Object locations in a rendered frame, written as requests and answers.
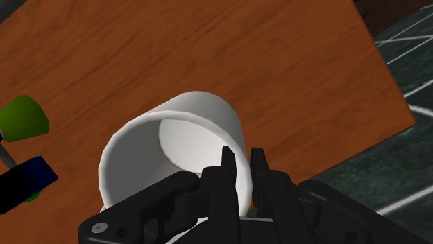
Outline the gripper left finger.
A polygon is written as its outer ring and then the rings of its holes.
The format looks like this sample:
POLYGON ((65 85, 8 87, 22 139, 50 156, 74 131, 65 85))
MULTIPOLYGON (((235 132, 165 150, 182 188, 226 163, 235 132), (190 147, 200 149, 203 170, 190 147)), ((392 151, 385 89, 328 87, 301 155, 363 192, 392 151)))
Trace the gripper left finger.
POLYGON ((79 244, 241 244, 235 154, 178 171, 83 221, 79 244))

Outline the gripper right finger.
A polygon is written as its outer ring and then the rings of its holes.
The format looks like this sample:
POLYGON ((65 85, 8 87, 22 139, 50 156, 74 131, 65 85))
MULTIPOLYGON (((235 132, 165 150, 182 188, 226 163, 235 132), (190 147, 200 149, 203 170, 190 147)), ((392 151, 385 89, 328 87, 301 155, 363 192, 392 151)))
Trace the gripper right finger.
POLYGON ((294 184, 261 148, 252 148, 250 168, 258 216, 272 219, 279 244, 429 244, 318 180, 294 184))

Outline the white cup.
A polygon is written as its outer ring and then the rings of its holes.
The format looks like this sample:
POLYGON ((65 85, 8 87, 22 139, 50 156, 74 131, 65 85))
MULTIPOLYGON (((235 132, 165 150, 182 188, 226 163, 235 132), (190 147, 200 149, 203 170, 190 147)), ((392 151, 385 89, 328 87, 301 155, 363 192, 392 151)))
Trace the white cup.
POLYGON ((235 154, 241 219, 252 193, 241 122, 228 102, 206 91, 175 96, 113 134, 99 164, 102 211, 178 171, 200 176, 220 166, 224 146, 235 154))

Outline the green and blue tool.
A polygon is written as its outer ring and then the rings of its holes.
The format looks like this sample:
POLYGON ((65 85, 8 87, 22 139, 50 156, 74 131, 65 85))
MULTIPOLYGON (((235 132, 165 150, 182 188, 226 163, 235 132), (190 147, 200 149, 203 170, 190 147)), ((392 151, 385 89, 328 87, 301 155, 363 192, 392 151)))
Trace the green and blue tool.
POLYGON ((0 162, 8 168, 0 174, 0 214, 36 199, 43 189, 58 180, 43 157, 33 157, 18 164, 1 143, 30 139, 48 132, 49 120, 30 96, 19 95, 0 107, 0 162))

